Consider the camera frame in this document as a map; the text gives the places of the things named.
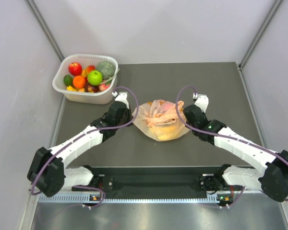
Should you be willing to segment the translucent orange plastic bag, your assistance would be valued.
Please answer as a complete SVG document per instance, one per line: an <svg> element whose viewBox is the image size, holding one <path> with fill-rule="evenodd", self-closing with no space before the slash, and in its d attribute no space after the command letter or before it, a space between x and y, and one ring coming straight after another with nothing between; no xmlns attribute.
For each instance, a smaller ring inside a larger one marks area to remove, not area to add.
<svg viewBox="0 0 288 230"><path fill-rule="evenodd" d="M177 104L165 100L154 100L139 106L132 113L135 118L134 125L147 137L159 141L155 134L155 128L174 126L178 129L178 138L187 134L188 129L183 122L186 118L183 114L184 101Z"/></svg>

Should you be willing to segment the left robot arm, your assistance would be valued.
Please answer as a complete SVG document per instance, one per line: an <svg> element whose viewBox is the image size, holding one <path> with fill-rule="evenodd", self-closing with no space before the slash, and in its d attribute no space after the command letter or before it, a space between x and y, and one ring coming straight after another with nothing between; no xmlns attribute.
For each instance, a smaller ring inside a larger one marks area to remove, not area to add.
<svg viewBox="0 0 288 230"><path fill-rule="evenodd" d="M89 149L113 137L119 128L130 126L129 103L115 101L101 118L94 120L83 131L69 140L46 149L39 148L29 168L27 179L32 183L31 194L38 189L52 197L61 189L85 186L94 190L99 178L87 167L68 168L68 165Z"/></svg>

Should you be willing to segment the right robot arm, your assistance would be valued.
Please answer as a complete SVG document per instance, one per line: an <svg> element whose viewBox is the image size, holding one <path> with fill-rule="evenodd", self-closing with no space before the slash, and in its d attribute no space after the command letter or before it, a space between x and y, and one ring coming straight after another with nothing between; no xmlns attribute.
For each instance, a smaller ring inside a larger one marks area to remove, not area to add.
<svg viewBox="0 0 288 230"><path fill-rule="evenodd" d="M277 202L288 201L288 151L268 150L235 133L218 120L208 120L196 105L183 109L187 127L200 140L224 149L242 159L251 168L223 165L215 173L217 188L230 185L258 189Z"/></svg>

